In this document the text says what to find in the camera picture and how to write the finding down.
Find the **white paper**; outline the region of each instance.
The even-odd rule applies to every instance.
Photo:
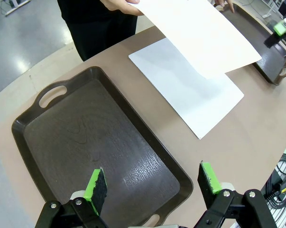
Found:
[[[140,0],[132,5],[206,78],[261,59],[245,37],[207,0]]]
[[[244,96],[225,74],[212,79],[198,74],[167,38],[129,58],[199,139]]]

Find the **floor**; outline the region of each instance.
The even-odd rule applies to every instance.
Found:
[[[239,4],[265,24],[279,20],[275,14],[262,19],[269,8],[260,0]],[[0,6],[2,13],[10,9],[4,2]],[[137,32],[152,25],[139,17]],[[32,0],[8,17],[0,10],[0,123],[28,97],[81,62],[55,0]],[[19,205],[0,161],[0,228],[34,226]]]

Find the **brown tray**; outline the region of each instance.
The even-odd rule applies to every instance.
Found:
[[[258,21],[250,16],[245,10],[237,4],[233,4],[235,13],[230,11],[226,5],[221,12],[240,33],[252,44],[256,51],[262,56],[262,59],[253,65],[270,83],[279,85],[286,72],[286,50],[276,44],[272,48],[265,46],[264,41],[271,35]]]
[[[67,92],[39,105],[58,86]],[[101,217],[109,227],[142,225],[189,197],[190,178],[98,67],[40,92],[12,126],[32,179],[46,201],[66,203],[102,167],[108,193]]]

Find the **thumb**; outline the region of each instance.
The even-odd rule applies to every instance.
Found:
[[[126,2],[133,3],[133,4],[138,4],[139,0],[126,0]]]

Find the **person's right hand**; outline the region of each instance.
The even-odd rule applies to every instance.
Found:
[[[129,3],[138,4],[139,0],[100,0],[110,11],[120,10],[122,13],[140,16],[143,15],[137,8]]]

